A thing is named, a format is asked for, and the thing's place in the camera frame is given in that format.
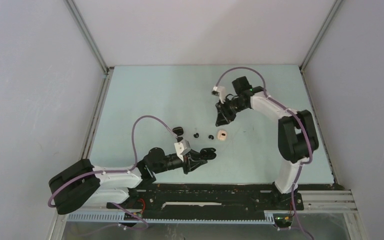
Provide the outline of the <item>beige earbud charging case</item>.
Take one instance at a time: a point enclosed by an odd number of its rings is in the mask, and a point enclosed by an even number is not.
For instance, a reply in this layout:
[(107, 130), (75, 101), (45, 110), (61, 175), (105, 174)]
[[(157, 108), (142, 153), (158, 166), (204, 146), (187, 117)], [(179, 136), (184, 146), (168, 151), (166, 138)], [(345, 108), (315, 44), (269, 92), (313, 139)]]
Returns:
[(227, 136), (228, 136), (228, 133), (223, 129), (217, 132), (217, 139), (219, 141), (225, 141), (227, 139)]

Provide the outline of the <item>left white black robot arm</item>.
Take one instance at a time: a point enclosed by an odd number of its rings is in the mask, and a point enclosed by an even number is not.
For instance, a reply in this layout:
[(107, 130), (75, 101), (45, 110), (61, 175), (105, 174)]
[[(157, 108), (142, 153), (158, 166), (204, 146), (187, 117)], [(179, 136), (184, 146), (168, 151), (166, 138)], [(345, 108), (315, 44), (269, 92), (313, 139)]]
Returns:
[(133, 208), (138, 202), (137, 188), (154, 183), (157, 174), (180, 169), (187, 175), (216, 156), (212, 147), (191, 149), (181, 156), (165, 154), (163, 149), (154, 147), (130, 167), (100, 167), (87, 158), (81, 159), (49, 180), (48, 206), (56, 208), (59, 215), (99, 204)]

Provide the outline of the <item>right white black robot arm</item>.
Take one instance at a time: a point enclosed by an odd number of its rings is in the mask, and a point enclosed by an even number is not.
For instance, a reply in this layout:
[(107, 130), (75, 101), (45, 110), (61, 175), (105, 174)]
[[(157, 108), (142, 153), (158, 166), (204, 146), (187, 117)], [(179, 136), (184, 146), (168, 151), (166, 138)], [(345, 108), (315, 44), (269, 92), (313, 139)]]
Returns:
[(262, 86), (253, 87), (243, 76), (232, 82), (235, 95), (229, 98), (225, 87), (215, 85), (212, 95), (219, 98), (215, 107), (217, 127), (230, 124), (241, 111), (250, 109), (268, 117), (277, 124), (277, 147), (283, 162), (277, 179), (276, 191), (271, 194), (271, 204), (284, 209), (291, 202), (290, 193), (298, 187), (302, 167), (313, 161), (319, 148), (319, 139), (312, 113), (296, 111), (275, 100)]

